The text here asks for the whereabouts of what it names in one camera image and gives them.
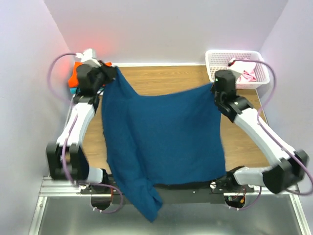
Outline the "dark blue t shirt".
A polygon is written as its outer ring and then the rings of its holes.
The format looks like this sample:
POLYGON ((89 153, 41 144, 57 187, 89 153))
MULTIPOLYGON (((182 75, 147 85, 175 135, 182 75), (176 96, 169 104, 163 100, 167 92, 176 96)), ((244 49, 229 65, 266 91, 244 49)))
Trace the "dark blue t shirt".
POLYGON ((211 87, 139 95, 121 70, 104 87, 108 165, 120 190, 150 222, 163 204, 155 185, 207 182, 226 173, 221 113, 211 87))

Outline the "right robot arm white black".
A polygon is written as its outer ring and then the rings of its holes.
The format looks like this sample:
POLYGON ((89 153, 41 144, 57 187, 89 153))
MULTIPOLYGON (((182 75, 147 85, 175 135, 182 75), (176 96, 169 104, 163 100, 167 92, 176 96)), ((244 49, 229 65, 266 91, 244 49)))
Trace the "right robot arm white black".
POLYGON ((258 111, 236 92, 236 73, 219 70, 215 73, 211 92, 218 110, 240 127, 259 147, 269 162, 268 167, 240 166, 227 173, 225 187, 235 192, 244 185, 266 187, 274 194, 288 190, 303 180, 309 161, 307 153, 295 150, 282 141, 258 115, 258 111))

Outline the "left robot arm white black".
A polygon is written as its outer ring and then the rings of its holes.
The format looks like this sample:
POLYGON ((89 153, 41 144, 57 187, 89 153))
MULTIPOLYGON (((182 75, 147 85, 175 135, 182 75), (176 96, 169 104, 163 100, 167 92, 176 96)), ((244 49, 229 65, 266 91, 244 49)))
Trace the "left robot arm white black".
POLYGON ((106 170, 89 165, 82 144, 99 105, 99 91, 113 82, 116 75, 117 70, 111 62, 99 60, 95 65, 87 62, 75 64, 73 77, 77 80, 77 88, 70 103, 69 120, 57 140, 46 147, 53 180, 91 184, 97 193, 104 193, 108 189, 106 170))

